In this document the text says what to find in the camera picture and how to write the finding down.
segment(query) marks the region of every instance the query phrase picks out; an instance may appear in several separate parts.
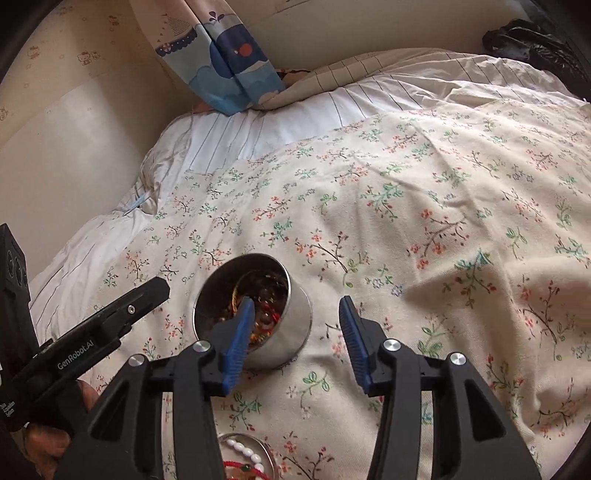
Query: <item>white beaded bracelet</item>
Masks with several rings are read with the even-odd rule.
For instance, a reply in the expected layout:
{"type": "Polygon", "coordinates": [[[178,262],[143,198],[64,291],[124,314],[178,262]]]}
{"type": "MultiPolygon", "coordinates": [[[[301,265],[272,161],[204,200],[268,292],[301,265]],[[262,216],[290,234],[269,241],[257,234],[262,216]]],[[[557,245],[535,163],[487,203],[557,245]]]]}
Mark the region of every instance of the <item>white beaded bracelet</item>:
{"type": "Polygon", "coordinates": [[[226,445],[232,447],[237,452],[243,454],[246,458],[248,458],[252,463],[254,463],[254,468],[259,470],[262,473],[265,473],[265,467],[263,466],[262,458],[260,455],[254,453],[252,449],[247,448],[244,444],[237,442],[233,438],[226,439],[226,445]]]}

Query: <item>human hand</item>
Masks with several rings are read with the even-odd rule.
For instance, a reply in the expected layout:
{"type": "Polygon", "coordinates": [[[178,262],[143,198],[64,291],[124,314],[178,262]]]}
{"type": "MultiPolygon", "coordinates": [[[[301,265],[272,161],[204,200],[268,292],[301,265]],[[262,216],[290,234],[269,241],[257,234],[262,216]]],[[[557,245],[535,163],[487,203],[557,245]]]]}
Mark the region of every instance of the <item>human hand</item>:
{"type": "MultiPolygon", "coordinates": [[[[86,410],[99,399],[99,394],[88,383],[78,380],[86,410]]],[[[35,464],[45,480],[53,480],[60,458],[70,446],[70,436],[53,427],[30,423],[25,430],[26,457],[35,464]]]]}

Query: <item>stainless steel cup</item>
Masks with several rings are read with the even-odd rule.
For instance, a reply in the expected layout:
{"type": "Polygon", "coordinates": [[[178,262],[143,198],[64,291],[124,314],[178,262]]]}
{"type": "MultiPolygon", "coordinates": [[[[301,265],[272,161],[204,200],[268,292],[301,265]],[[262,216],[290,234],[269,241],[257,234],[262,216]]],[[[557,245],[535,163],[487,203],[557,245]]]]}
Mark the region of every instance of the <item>stainless steel cup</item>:
{"type": "Polygon", "coordinates": [[[251,370],[279,368],[294,358],[304,346],[312,326],[312,308],[308,296],[291,278],[285,267],[265,254],[247,254],[233,258],[218,268],[204,283],[197,296],[193,330],[207,340],[214,319],[228,306],[238,280],[252,270],[268,270],[287,280],[287,302],[271,336],[251,348],[244,367],[251,370]]]}

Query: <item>camera lens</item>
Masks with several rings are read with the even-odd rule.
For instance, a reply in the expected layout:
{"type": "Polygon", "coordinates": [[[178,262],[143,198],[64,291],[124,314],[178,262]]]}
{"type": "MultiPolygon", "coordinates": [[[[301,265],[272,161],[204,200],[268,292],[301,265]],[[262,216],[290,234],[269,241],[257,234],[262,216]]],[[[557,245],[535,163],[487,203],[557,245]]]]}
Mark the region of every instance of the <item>camera lens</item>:
{"type": "Polygon", "coordinates": [[[6,254],[6,264],[8,267],[8,274],[11,277],[14,277],[14,259],[12,257],[12,252],[10,250],[6,254]]]}
{"type": "Polygon", "coordinates": [[[17,259],[17,283],[19,285],[22,285],[22,268],[21,268],[21,263],[19,262],[18,259],[17,259]]]}

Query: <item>ribbed blue pad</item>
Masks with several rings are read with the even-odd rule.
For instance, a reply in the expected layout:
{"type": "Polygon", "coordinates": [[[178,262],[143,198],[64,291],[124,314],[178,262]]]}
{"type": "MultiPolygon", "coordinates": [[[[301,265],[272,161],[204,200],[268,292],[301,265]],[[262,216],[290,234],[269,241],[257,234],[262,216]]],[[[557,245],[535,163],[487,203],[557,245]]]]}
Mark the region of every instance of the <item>ribbed blue pad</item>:
{"type": "Polygon", "coordinates": [[[357,312],[351,311],[352,305],[342,298],[339,303],[339,323],[340,328],[347,344],[349,359],[355,374],[357,384],[363,388],[365,394],[369,393],[369,387],[372,385],[372,379],[369,371],[369,355],[363,344],[359,326],[356,322],[357,312]]]}
{"type": "Polygon", "coordinates": [[[238,325],[228,350],[220,357],[222,359],[222,389],[223,394],[228,395],[238,383],[242,372],[242,365],[248,351],[248,341],[252,333],[255,318],[255,304],[251,299],[244,299],[234,320],[238,318],[238,325]]]}

